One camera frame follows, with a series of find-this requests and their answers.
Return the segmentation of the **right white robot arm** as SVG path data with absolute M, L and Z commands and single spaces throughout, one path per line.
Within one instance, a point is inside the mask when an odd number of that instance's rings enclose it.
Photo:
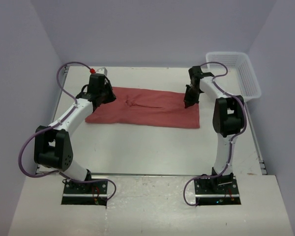
M 216 78 L 228 74 L 224 64 L 220 62 L 216 64 L 222 66 L 225 73 L 213 75 L 211 72 L 203 72 L 200 65 L 188 70 L 190 84 L 186 85 L 184 105 L 185 108 L 189 108 L 199 103 L 201 93 L 215 100 L 212 125 L 218 137 L 216 160 L 211 175 L 202 174 L 189 182 L 196 180 L 209 182 L 210 189 L 214 193 L 221 193 L 233 180 L 234 147 L 237 137 L 246 130 L 247 118 L 243 97 L 224 91 L 216 83 Z

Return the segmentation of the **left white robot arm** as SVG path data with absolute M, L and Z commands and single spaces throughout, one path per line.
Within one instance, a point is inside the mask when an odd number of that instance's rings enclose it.
M 91 180 L 90 171 L 74 160 L 70 136 L 98 107 L 115 100 L 107 72 L 92 73 L 89 83 L 83 86 L 66 113 L 49 126 L 37 128 L 35 163 L 59 171 L 61 175 L 75 182 L 76 189 L 81 193 L 89 192 L 94 181 Z

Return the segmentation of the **red t shirt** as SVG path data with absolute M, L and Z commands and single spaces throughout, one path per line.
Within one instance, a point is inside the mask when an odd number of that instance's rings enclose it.
M 140 88 L 114 87 L 114 102 L 103 104 L 89 115 L 89 124 L 135 124 L 199 129 L 199 107 L 184 106 L 184 94 Z

